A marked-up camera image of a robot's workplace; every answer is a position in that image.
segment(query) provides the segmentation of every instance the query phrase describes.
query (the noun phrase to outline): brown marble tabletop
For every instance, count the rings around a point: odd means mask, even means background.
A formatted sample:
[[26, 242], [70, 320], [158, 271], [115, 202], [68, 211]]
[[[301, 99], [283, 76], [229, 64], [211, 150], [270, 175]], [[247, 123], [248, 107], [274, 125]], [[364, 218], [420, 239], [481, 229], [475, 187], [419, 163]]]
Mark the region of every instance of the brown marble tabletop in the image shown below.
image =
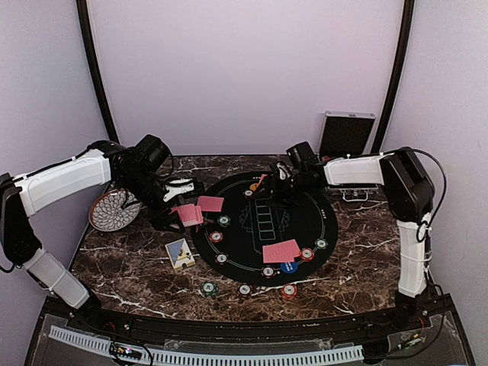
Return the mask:
[[[277, 156], [175, 157], [175, 177], [195, 177], [209, 188], [241, 172], [268, 170]], [[346, 203], [326, 195], [339, 222], [339, 239], [330, 260], [295, 282], [298, 295], [286, 301], [280, 287], [255, 288], [240, 300], [241, 285], [199, 259], [190, 230], [155, 231], [147, 212], [126, 228], [102, 233], [89, 228], [74, 258], [72, 272], [100, 298], [103, 307], [125, 313], [173, 319], [246, 322], [315, 319], [393, 307], [400, 277], [400, 239], [382, 193], [368, 202]], [[184, 200], [194, 203], [196, 199]], [[196, 265], [174, 271], [165, 244], [185, 237]], [[206, 281], [218, 284], [215, 299], [201, 295]]]

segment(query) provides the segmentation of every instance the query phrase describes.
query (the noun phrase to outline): poker mat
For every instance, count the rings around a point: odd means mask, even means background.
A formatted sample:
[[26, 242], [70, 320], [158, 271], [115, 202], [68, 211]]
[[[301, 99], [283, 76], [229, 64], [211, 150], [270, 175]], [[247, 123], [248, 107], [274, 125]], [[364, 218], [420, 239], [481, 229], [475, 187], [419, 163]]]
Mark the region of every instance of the poker mat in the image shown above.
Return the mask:
[[[201, 258], [222, 275], [270, 287], [303, 280], [322, 267], [336, 247], [338, 225], [332, 206], [320, 190], [302, 193], [286, 208], [246, 198], [244, 192], [265, 173], [233, 175], [210, 187], [205, 195], [223, 197], [222, 211], [205, 212], [204, 218], [213, 223], [198, 231], [193, 226], [191, 238]], [[229, 226], [219, 225], [221, 216], [230, 218]], [[221, 241], [210, 241], [214, 232], [222, 233]], [[287, 264], [263, 262], [263, 246], [290, 239], [295, 239], [300, 249], [312, 249], [313, 259], [306, 262], [296, 257], [294, 263]]]

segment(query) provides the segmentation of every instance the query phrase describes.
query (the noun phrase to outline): white vent grille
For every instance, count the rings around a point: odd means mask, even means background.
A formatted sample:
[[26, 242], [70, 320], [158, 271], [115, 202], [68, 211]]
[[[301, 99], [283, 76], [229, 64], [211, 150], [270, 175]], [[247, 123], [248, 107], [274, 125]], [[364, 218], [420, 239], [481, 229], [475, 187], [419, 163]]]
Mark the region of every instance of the white vent grille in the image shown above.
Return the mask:
[[[85, 351], [110, 357], [108, 349], [110, 340], [95, 338], [72, 330], [51, 326], [51, 339], [72, 345]], [[139, 364], [149, 364], [149, 357], [141, 347], [130, 346], [143, 353]], [[156, 365], [184, 365], [184, 366], [323, 366], [330, 364], [344, 364], [346, 362], [363, 360], [360, 345], [331, 349], [327, 351], [294, 353], [289, 355], [201, 355], [195, 353], [169, 352], [150, 348]]]

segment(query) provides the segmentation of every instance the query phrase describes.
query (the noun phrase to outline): white backdrop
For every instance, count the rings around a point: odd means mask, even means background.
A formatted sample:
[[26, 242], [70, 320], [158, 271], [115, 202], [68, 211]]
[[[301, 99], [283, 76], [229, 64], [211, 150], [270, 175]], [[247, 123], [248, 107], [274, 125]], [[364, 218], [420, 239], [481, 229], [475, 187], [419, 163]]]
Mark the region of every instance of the white backdrop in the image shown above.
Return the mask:
[[402, 0], [91, 0], [117, 132], [176, 154], [313, 145], [325, 110], [378, 117]]

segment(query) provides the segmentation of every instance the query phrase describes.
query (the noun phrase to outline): green poker chip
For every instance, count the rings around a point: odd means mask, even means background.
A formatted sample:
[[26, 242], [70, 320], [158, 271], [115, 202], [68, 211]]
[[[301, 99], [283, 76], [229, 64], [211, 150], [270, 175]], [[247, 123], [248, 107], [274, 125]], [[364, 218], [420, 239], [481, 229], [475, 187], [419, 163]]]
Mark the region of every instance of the green poker chip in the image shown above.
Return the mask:
[[327, 246], [329, 246], [328, 242], [325, 240], [325, 239], [317, 239], [315, 241], [315, 246], [318, 248], [318, 249], [326, 249]]
[[219, 287], [213, 282], [205, 282], [201, 287], [201, 293], [204, 297], [213, 298], [219, 293]]
[[228, 227], [230, 226], [230, 217], [228, 217], [227, 215], [223, 215], [219, 217], [217, 223], [222, 227]]

